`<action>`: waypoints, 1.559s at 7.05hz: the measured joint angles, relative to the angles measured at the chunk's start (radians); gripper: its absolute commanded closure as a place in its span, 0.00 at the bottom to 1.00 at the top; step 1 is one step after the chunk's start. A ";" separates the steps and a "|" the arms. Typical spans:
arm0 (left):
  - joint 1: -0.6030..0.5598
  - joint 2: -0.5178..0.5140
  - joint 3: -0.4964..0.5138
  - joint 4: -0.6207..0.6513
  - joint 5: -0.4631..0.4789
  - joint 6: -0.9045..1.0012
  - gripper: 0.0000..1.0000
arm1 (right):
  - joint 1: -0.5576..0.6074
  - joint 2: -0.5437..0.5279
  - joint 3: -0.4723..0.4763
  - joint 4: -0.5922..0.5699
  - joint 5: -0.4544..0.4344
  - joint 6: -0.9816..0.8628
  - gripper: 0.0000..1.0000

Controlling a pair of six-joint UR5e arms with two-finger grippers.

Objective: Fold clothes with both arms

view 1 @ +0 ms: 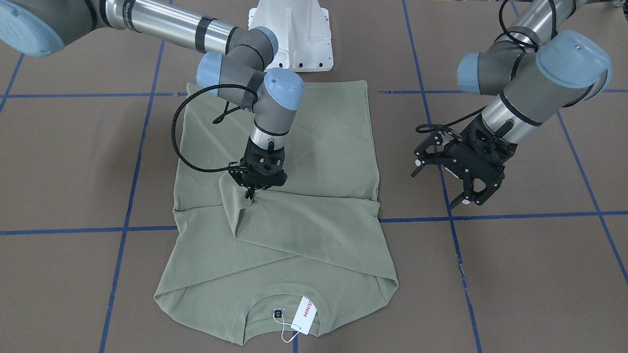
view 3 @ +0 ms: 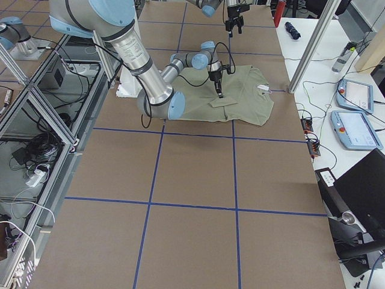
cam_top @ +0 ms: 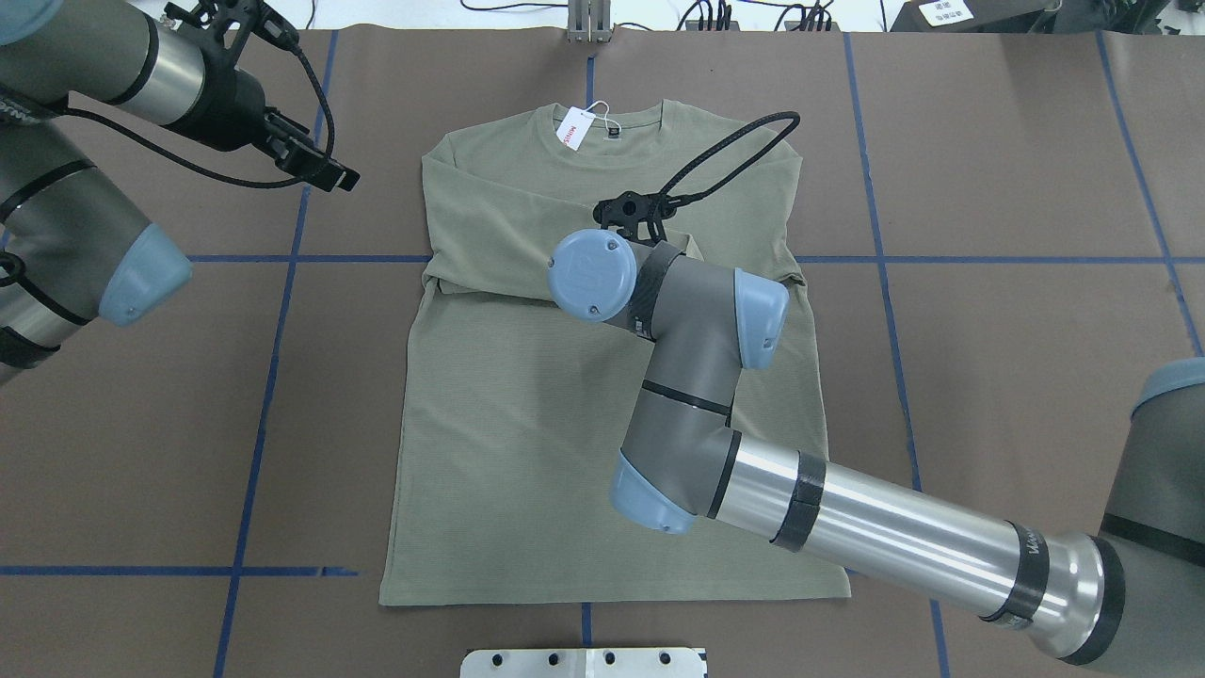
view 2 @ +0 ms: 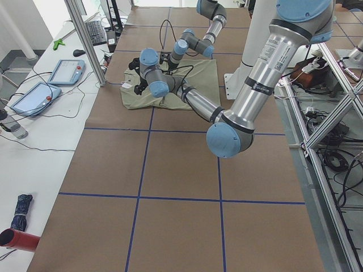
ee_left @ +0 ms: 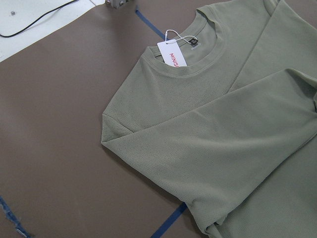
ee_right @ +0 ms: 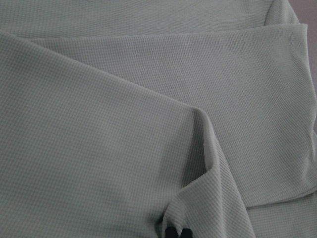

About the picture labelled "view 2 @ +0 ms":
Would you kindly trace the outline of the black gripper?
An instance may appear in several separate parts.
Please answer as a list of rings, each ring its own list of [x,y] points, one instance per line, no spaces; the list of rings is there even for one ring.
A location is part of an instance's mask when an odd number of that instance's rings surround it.
[[[164,62],[170,61],[171,52],[160,52],[159,64],[162,65]]]
[[[147,81],[139,76],[140,83],[134,86],[134,93],[136,95],[142,95],[143,91],[148,87]]]

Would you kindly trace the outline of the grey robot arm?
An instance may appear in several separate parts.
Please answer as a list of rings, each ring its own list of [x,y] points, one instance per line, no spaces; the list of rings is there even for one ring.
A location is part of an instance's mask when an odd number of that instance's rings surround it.
[[[184,78],[162,71],[152,48],[140,53],[138,74],[154,97],[173,93],[209,121],[209,149],[231,158],[252,145],[255,119],[297,49],[331,38],[334,13],[334,1],[256,1],[249,32],[260,36],[255,41],[258,57],[229,109],[203,97]]]
[[[169,69],[175,69],[188,53],[195,52],[207,58],[212,56],[217,36],[227,23],[226,10],[218,1],[198,1],[196,11],[210,21],[204,36],[198,37],[194,30],[185,29],[176,39],[172,51],[161,51],[160,64],[165,62]]]

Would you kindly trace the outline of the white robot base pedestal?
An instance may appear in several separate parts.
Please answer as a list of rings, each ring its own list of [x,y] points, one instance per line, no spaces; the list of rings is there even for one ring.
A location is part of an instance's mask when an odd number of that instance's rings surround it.
[[[224,75],[226,98],[228,100],[236,99],[242,89],[244,80],[251,72],[269,37],[269,24],[275,16],[276,3],[276,0],[255,1],[240,66],[232,74]]]

